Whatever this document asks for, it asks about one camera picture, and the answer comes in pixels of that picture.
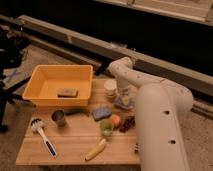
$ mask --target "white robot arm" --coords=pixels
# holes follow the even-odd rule
[[[129,84],[138,89],[135,120],[142,171],[189,171],[177,114],[193,105],[192,93],[165,78],[132,69],[130,58],[112,62],[118,92]]]

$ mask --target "cleaning brush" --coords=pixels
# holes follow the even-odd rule
[[[56,153],[56,150],[55,148],[53,147],[53,145],[50,143],[49,139],[46,137],[46,135],[44,134],[44,131],[43,131],[43,127],[44,127],[44,122],[39,119],[39,118],[35,118],[31,121],[31,129],[33,132],[38,132],[41,137],[43,138],[44,140],[44,144],[45,146],[47,147],[48,151],[50,152],[50,154],[53,156],[53,157],[56,157],[57,156],[57,153]]]

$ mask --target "banana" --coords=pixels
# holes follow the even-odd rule
[[[100,152],[104,150],[106,147],[106,139],[102,139],[96,146],[94,146],[86,155],[85,160],[91,160],[95,156],[97,156]]]

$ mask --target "orange plastic bin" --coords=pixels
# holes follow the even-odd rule
[[[23,98],[37,106],[86,106],[91,96],[91,65],[38,65],[28,82]],[[61,88],[78,90],[78,96],[58,97]]]

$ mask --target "camera stand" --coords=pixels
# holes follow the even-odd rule
[[[6,76],[0,73],[0,133],[5,133],[8,131],[8,126],[3,125],[3,117],[4,117],[4,112],[5,112],[5,107],[7,102],[10,104],[15,103],[14,100],[22,100],[22,101],[27,101],[24,100],[20,95],[13,94],[15,90],[23,86],[25,83],[27,83],[30,79],[30,77],[20,81],[19,83],[13,85],[12,87],[8,89],[4,89],[5,84],[2,81]]]

